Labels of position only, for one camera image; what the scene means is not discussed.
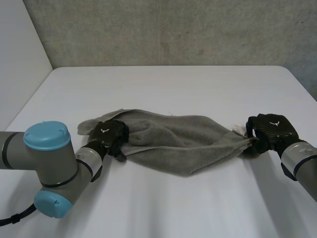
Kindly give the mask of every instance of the gray concrete wall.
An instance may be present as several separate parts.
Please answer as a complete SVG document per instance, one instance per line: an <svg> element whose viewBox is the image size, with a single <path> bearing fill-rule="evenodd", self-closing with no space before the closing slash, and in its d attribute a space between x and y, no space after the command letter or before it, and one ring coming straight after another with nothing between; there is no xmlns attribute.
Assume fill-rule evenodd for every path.
<svg viewBox="0 0 317 238"><path fill-rule="evenodd" d="M316 0L24 0L54 68L280 65L317 99Z"/></svg>

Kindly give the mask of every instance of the white table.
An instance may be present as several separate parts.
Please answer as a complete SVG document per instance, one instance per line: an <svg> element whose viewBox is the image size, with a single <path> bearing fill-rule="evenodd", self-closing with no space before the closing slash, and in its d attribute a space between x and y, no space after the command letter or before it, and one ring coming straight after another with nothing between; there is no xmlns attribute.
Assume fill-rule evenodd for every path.
<svg viewBox="0 0 317 238"><path fill-rule="evenodd" d="M204 115L231 129L258 113L285 115L317 146L317 102L278 66L66 67L54 70L7 130L59 120L74 149L77 125L120 108ZM180 178L112 161L67 217L35 212L0 228L8 238L314 238L317 204L287 178L274 152L233 159ZM0 217L28 207L40 189L35 172L0 171Z"/></svg>

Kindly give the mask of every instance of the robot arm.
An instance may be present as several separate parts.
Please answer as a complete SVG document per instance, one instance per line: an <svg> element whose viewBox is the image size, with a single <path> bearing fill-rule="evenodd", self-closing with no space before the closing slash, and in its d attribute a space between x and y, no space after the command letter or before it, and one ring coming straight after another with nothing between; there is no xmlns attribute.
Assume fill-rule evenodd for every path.
<svg viewBox="0 0 317 238"><path fill-rule="evenodd" d="M249 118L246 128L248 137L255 131L258 140L252 143L256 151L276 151L284 174L298 181L317 202L317 148L301 140L284 116L259 114Z"/></svg>
<svg viewBox="0 0 317 238"><path fill-rule="evenodd" d="M89 182L100 176L106 154L124 161L120 147L128 135L122 122L99 123L88 144L74 154L68 129L61 122L39 123L24 133L0 132L0 169L35 170L42 184L35 207L49 217L61 218Z"/></svg>

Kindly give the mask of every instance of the light blue joint cap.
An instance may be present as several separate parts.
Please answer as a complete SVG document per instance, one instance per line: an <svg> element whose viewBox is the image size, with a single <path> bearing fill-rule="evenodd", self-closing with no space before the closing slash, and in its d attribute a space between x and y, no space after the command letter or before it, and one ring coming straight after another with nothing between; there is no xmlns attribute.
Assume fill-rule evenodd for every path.
<svg viewBox="0 0 317 238"><path fill-rule="evenodd" d="M34 198L34 206L44 215L62 218L72 208L73 204L57 193L41 190Z"/></svg>
<svg viewBox="0 0 317 238"><path fill-rule="evenodd" d="M24 143L34 150L57 150L70 142L67 126L59 121L45 121L28 128Z"/></svg>

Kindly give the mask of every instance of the towel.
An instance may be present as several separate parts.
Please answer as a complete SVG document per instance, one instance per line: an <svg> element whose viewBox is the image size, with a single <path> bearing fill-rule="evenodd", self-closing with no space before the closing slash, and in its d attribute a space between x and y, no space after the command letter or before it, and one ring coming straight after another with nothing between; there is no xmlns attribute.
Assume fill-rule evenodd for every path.
<svg viewBox="0 0 317 238"><path fill-rule="evenodd" d="M128 160L180 176L189 176L235 157L255 158L246 138L204 116L164 116L143 110L118 110L78 125L89 135L99 122L116 119L129 127L121 148Z"/></svg>

